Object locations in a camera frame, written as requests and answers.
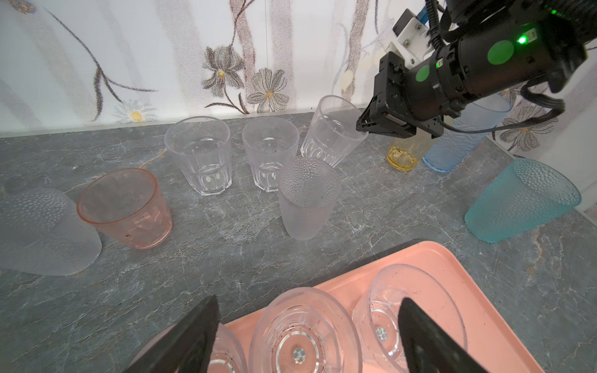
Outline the clear faceted glass four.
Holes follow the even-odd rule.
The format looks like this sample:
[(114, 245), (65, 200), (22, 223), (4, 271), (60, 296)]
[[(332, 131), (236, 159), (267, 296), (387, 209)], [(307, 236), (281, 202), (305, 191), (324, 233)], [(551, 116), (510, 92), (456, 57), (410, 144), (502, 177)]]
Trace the clear faceted glass four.
[(432, 275), (407, 264), (383, 269), (357, 303), (352, 320), (365, 365), (383, 372), (407, 372), (398, 326), (402, 301), (411, 298), (463, 349), (463, 317), (449, 292)]

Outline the clear faceted glass six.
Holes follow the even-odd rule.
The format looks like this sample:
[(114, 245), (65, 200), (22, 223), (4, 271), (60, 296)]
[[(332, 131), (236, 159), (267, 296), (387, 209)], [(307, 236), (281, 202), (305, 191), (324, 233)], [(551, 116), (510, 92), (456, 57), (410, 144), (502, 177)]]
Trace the clear faceted glass six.
[(208, 372), (248, 372), (241, 343), (222, 323), (219, 323)]

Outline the clear faceted glass three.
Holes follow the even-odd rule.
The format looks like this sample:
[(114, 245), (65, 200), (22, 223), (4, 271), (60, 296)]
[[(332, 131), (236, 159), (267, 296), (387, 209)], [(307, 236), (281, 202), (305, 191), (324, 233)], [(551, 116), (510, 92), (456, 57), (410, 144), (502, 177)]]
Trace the clear faceted glass three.
[(356, 129), (360, 116), (361, 111), (342, 97), (324, 96), (312, 117), (301, 155), (336, 167), (368, 136)]

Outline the pink tinted cup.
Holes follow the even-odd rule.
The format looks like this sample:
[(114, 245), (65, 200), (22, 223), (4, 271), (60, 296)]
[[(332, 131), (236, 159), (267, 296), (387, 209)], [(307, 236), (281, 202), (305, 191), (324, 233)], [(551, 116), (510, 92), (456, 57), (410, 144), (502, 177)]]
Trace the pink tinted cup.
[(76, 203), (79, 217), (138, 250), (158, 246), (173, 220), (157, 178), (139, 168), (118, 169), (90, 183)]

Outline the clear faceted glass two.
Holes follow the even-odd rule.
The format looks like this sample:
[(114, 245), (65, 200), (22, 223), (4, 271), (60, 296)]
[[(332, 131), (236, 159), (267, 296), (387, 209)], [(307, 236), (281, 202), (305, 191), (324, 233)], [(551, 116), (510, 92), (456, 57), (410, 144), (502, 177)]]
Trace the clear faceted glass two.
[(278, 190), (278, 174), (297, 155), (300, 133), (280, 117), (259, 117), (242, 132), (254, 184), (270, 193)]

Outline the clear faceted glass five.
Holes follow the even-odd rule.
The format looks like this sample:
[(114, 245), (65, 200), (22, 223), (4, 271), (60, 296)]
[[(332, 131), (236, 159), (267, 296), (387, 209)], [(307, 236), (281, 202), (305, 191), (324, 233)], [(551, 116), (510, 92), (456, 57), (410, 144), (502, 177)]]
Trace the clear faceted glass five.
[(279, 295), (253, 330), (250, 372), (361, 372), (352, 318), (332, 295), (294, 288)]

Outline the blue tinted cup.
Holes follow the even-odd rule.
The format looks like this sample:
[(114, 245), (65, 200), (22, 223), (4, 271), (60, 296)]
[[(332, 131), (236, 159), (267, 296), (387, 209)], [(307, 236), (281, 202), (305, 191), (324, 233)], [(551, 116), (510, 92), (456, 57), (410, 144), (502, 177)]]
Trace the blue tinted cup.
[[(494, 94), (469, 104), (451, 126), (464, 131), (491, 130), (510, 113), (512, 105), (503, 96)], [(433, 145), (423, 162), (440, 173), (453, 171), (483, 141), (486, 132), (464, 134), (444, 130), (444, 135)]]

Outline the yellow tinted cup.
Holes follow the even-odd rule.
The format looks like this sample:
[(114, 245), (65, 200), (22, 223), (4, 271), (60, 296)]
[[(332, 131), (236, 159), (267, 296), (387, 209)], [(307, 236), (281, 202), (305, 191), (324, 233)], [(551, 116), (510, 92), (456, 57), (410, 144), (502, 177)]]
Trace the yellow tinted cup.
[(437, 138), (423, 130), (418, 130), (410, 138), (395, 138), (390, 144), (386, 159), (396, 169), (411, 171), (436, 143)]

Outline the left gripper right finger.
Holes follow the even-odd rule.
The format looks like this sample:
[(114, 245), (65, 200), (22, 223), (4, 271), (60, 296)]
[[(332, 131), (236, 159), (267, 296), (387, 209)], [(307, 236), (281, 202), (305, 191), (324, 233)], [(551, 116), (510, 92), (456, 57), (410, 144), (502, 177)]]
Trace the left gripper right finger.
[(411, 298), (402, 301), (397, 321), (408, 371), (487, 372)]

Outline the frosted cup centre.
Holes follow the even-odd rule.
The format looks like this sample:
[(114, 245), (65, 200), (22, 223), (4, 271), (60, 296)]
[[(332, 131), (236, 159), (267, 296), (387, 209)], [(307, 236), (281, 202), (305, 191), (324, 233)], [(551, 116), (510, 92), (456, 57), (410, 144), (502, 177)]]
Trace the frosted cup centre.
[(281, 171), (278, 199), (289, 236), (315, 237), (329, 219), (341, 193), (337, 171), (320, 159), (299, 157)]

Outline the frosted cup far left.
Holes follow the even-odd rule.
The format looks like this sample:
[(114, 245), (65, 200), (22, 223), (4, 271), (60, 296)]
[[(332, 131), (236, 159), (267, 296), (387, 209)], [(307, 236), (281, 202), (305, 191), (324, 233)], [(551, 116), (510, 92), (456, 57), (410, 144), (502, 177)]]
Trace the frosted cup far left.
[(87, 269), (100, 237), (64, 193), (34, 188), (1, 200), (1, 269), (68, 276)]

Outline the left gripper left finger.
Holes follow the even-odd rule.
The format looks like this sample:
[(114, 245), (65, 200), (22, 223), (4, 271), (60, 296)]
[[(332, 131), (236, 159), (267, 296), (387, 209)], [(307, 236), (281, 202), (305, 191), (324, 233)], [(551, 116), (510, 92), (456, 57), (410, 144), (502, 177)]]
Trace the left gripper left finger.
[(209, 295), (126, 371), (208, 371), (219, 321), (217, 297)]

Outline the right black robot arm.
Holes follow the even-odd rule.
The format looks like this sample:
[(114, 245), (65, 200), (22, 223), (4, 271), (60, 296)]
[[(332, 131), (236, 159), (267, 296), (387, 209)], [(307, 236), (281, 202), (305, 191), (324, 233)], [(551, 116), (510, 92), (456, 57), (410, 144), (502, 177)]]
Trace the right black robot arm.
[(520, 86), (524, 99), (546, 109), (519, 123), (533, 127), (560, 116), (557, 94), (587, 58), (596, 38), (594, 1), (449, 1), (425, 4), (429, 58), (413, 68), (397, 53), (379, 62), (373, 98), (356, 122), (360, 132), (438, 138), (444, 117), (468, 104)]

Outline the clear faceted glass one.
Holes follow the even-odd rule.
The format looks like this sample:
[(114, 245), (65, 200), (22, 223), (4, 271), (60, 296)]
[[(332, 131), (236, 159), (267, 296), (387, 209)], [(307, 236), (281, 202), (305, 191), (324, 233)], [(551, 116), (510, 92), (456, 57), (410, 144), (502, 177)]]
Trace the clear faceted glass one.
[(214, 117), (189, 117), (168, 129), (164, 144), (191, 187), (202, 196), (232, 185), (229, 126)]

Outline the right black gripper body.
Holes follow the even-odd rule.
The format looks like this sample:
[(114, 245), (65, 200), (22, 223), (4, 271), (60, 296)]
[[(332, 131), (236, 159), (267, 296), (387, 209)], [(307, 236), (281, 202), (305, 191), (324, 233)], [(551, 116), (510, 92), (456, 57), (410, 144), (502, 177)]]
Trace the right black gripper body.
[(432, 138), (443, 135), (443, 118), (456, 118), (466, 107), (466, 68), (460, 47), (446, 45), (420, 65), (388, 51), (379, 61), (374, 95), (356, 122), (356, 130), (394, 138), (410, 138), (418, 129)]

